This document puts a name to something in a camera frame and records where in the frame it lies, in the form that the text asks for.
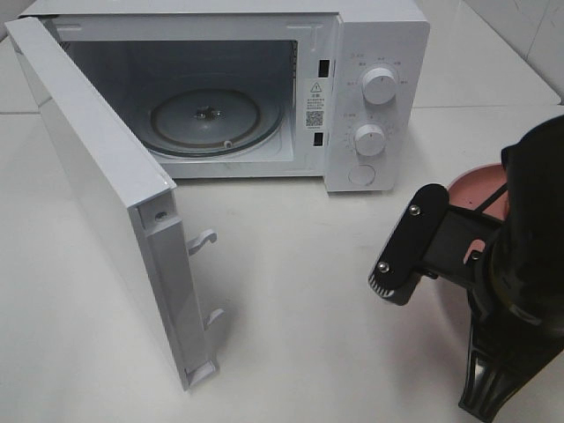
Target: white microwave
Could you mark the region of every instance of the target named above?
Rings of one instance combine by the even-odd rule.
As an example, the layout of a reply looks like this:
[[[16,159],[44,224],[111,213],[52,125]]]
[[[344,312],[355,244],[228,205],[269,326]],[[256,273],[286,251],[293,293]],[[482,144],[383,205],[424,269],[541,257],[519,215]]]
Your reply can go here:
[[[70,184],[185,388],[216,368],[188,261],[213,234],[184,240],[173,179],[390,189],[429,31],[412,0],[38,0],[6,26]]]

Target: microwave door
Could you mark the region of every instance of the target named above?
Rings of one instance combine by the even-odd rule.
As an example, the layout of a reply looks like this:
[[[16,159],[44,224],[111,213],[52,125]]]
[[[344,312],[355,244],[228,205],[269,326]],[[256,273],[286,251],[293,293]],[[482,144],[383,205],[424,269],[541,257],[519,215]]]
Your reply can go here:
[[[35,18],[6,24],[85,216],[187,389],[215,371],[174,182]]]

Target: warning label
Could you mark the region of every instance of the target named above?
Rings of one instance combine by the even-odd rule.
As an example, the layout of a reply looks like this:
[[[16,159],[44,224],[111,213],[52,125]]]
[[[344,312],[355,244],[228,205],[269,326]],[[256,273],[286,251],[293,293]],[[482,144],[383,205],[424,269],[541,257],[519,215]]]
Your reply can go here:
[[[304,125],[309,130],[321,130],[325,126],[325,107],[329,98],[330,79],[304,80]]]

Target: screw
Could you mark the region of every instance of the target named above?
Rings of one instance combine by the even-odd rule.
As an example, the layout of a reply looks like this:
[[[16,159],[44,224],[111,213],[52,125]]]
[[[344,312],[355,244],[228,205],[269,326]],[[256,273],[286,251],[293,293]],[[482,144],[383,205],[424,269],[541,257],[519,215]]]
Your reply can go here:
[[[412,216],[419,216],[421,214],[421,209],[418,205],[412,204],[409,206],[409,214]]]
[[[168,216],[166,211],[159,211],[156,215],[155,215],[155,220],[157,222],[162,222],[164,219],[166,219]]]
[[[387,264],[386,262],[379,262],[376,265],[376,268],[380,273],[388,273],[390,271],[390,265]]]

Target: control knob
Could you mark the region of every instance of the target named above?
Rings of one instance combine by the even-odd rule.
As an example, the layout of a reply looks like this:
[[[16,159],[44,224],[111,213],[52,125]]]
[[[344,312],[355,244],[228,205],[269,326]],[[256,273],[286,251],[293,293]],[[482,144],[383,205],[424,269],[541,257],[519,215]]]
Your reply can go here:
[[[397,89],[396,72],[383,66],[373,68],[362,77],[362,93],[372,104],[384,104],[394,98]]]
[[[354,148],[362,156],[375,156],[384,149],[385,145],[386,136],[378,125],[363,125],[354,134]]]

